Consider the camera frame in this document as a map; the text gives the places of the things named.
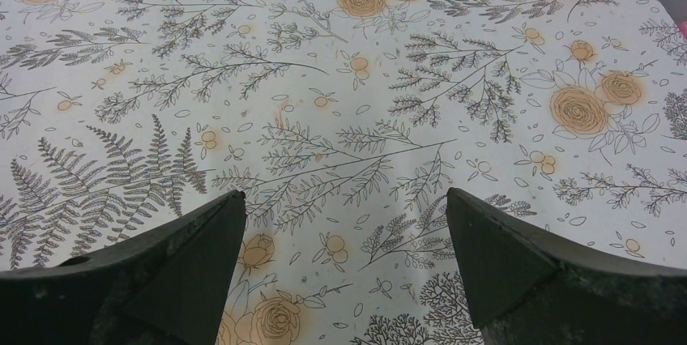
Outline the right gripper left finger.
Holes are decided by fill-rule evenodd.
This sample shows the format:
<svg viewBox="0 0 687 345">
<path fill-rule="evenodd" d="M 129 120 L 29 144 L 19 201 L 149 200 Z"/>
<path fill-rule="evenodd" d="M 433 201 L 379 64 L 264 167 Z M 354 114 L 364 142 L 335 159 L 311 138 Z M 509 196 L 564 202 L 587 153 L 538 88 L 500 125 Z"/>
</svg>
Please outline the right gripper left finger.
<svg viewBox="0 0 687 345">
<path fill-rule="evenodd" d="M 213 344 L 245 231 L 232 191 L 53 267 L 1 274 L 4 344 Z"/>
</svg>

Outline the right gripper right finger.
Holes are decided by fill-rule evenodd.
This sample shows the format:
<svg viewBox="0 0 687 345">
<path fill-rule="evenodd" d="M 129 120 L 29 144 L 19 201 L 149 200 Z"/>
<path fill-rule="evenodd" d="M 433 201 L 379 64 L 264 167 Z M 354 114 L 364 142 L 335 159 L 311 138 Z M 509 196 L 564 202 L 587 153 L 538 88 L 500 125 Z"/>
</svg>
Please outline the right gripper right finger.
<svg viewBox="0 0 687 345">
<path fill-rule="evenodd" d="M 487 344 L 683 344 L 686 273 L 589 248 L 447 193 L 473 326 Z"/>
</svg>

